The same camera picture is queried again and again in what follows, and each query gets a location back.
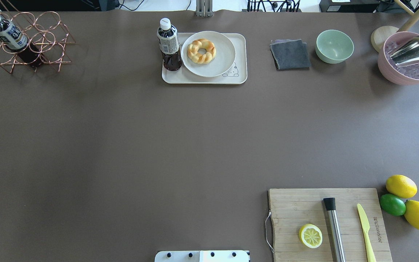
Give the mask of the white round plate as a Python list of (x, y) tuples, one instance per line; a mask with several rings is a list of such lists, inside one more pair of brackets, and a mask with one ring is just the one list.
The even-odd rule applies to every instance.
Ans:
[[(197, 39), (208, 39), (212, 41), (217, 49), (216, 57), (208, 64), (193, 63), (187, 57), (187, 47)], [(236, 50), (233, 43), (221, 33), (215, 31), (201, 31), (188, 37), (181, 47), (182, 62), (188, 70), (202, 77), (216, 77), (230, 69), (235, 61)]]

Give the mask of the braided glazed donut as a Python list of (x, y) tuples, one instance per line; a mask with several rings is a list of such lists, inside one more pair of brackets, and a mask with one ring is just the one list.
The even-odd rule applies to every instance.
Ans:
[(187, 57), (196, 64), (208, 64), (216, 54), (215, 44), (208, 39), (193, 40), (187, 47)]

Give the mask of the cream rabbit tray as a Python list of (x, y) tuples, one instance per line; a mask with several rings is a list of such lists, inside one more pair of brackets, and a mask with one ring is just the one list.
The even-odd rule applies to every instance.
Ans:
[[(194, 33), (178, 33), (181, 46)], [(169, 71), (162, 68), (162, 78), (170, 84), (242, 84), (248, 78), (246, 39), (239, 33), (221, 33), (228, 37), (233, 43), (236, 56), (235, 61), (229, 70), (216, 77), (202, 77), (192, 73), (182, 62), (182, 66), (177, 71)]]

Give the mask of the dark drink bottle on tray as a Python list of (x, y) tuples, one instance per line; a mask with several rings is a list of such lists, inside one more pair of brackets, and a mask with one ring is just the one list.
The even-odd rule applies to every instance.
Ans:
[(178, 30), (172, 25), (169, 18), (162, 18), (157, 30), (157, 38), (162, 54), (163, 66), (169, 71), (181, 68), (180, 43)]

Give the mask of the grey folded cloth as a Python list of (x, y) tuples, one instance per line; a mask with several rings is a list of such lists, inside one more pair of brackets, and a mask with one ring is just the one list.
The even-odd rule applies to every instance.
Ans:
[(278, 39), (270, 44), (270, 50), (277, 70), (309, 68), (311, 62), (307, 43), (301, 39)]

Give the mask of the steel cylindrical grinder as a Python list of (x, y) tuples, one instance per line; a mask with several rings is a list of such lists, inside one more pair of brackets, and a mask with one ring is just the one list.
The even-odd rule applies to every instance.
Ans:
[(344, 246), (340, 233), (339, 219), (336, 212), (335, 198), (323, 198), (326, 208), (329, 229), (331, 234), (331, 248), (336, 262), (346, 262)]

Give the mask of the half lemon slice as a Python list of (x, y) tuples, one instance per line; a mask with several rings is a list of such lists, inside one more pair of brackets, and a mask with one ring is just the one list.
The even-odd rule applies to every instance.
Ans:
[(320, 228), (310, 223), (301, 226), (298, 235), (300, 241), (311, 249), (318, 248), (323, 241), (323, 235)]

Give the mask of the green bowl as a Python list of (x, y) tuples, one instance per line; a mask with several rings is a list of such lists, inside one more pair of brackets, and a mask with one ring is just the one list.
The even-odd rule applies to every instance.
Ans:
[(354, 50), (354, 42), (342, 31), (330, 29), (316, 37), (316, 55), (325, 63), (341, 63), (348, 59)]

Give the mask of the yellow plastic knife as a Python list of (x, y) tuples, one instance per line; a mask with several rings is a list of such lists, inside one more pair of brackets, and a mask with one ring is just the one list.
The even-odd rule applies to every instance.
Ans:
[(370, 230), (370, 224), (369, 224), (369, 221), (368, 221), (368, 217), (366, 215), (365, 210), (361, 206), (361, 204), (358, 203), (356, 205), (356, 207), (357, 207), (357, 210), (358, 210), (358, 213), (359, 213), (360, 224), (361, 224), (361, 227), (362, 227), (367, 261), (368, 262), (377, 262), (375, 254), (374, 254), (374, 250), (373, 250), (372, 245), (371, 245), (370, 237), (369, 237), (369, 234), (368, 234), (368, 232)]

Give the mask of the wooden mug tree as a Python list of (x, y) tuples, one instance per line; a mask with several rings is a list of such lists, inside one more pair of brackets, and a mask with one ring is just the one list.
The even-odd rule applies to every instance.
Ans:
[(409, 18), (403, 25), (398, 28), (392, 25), (383, 25), (382, 27), (376, 28), (371, 33), (371, 45), (377, 52), (380, 52), (384, 42), (388, 37), (397, 32), (408, 31), (415, 23), (419, 21), (419, 9), (412, 11), (409, 7), (404, 5), (401, 0), (396, 0), (395, 3), (397, 3), (404, 11), (406, 11), (406, 13), (409, 14)]

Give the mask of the green lime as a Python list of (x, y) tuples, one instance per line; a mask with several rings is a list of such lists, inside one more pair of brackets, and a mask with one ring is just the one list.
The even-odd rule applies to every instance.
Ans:
[(380, 207), (393, 216), (402, 216), (406, 212), (406, 205), (401, 198), (394, 194), (384, 194), (379, 199)]

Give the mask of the yellow lemon lower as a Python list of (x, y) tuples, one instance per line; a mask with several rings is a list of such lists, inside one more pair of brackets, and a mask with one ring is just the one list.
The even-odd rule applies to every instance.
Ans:
[(417, 194), (416, 183), (404, 175), (392, 175), (386, 180), (386, 189), (399, 198), (409, 199)]

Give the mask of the pink bowl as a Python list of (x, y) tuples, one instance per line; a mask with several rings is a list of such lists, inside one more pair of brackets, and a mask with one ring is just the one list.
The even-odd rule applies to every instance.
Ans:
[(389, 52), (407, 43), (411, 38), (419, 36), (413, 32), (397, 32), (385, 42), (378, 56), (378, 68), (389, 81), (399, 85), (419, 84), (419, 63), (398, 68), (389, 58)]

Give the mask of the steel scoop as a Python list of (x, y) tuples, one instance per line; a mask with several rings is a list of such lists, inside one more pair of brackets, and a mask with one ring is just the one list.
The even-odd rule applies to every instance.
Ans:
[(410, 39), (403, 46), (390, 54), (390, 59), (398, 68), (419, 63), (419, 36)]

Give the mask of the aluminium frame post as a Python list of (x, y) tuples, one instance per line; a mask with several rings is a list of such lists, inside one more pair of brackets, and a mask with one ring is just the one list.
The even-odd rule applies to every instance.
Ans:
[(196, 0), (196, 16), (212, 17), (213, 16), (213, 0)]

